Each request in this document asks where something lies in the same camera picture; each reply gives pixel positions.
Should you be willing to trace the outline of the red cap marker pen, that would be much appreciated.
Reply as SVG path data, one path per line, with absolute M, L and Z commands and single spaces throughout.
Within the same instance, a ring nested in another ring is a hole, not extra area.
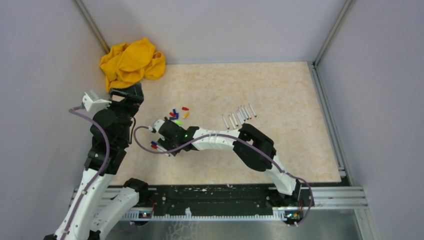
M 247 115 L 248 119 L 251 120 L 252 117 L 251 117 L 251 115 L 249 113 L 249 110 L 247 109 L 247 107 L 245 105 L 243 106 L 243 108 L 244 108 L 244 111 L 246 112 L 246 115 Z

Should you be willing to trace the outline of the yellow cap marker pen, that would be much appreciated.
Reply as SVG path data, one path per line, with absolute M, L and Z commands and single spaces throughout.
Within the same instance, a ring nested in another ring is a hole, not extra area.
M 227 129 L 230 129 L 230 126 L 229 126 L 229 124 L 228 124 L 228 122 L 227 122 L 227 120 L 226 120 L 226 117 L 225 117 L 223 114 L 222 114 L 221 116 L 222 116 L 222 119 L 223 119 L 223 122 L 224 122 L 224 124 L 225 124 L 226 128 L 227 128 Z

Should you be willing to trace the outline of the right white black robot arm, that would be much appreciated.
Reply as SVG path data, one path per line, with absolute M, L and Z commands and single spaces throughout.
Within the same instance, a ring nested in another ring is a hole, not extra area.
M 301 200 L 299 182 L 289 175 L 278 157 L 274 141 L 251 124 L 239 129 L 209 130 L 199 126 L 187 129 L 169 119 L 159 119 L 152 125 L 159 134 L 158 143 L 172 155 L 180 151 L 231 151 L 250 169 L 264 172 L 273 182 L 287 206 L 295 206 Z

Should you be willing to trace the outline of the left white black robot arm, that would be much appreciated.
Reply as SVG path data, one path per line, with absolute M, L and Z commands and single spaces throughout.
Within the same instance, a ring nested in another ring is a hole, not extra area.
M 134 116 L 144 101 L 139 82 L 127 88 L 111 88 L 109 93 L 122 100 L 100 99 L 90 90 L 84 93 L 81 105 L 69 109 L 92 124 L 91 148 L 75 198 L 59 228 L 46 235 L 46 240 L 103 240 L 125 212 L 149 203 L 148 184 L 130 178 L 121 193 L 98 212 L 99 202 L 132 142 Z

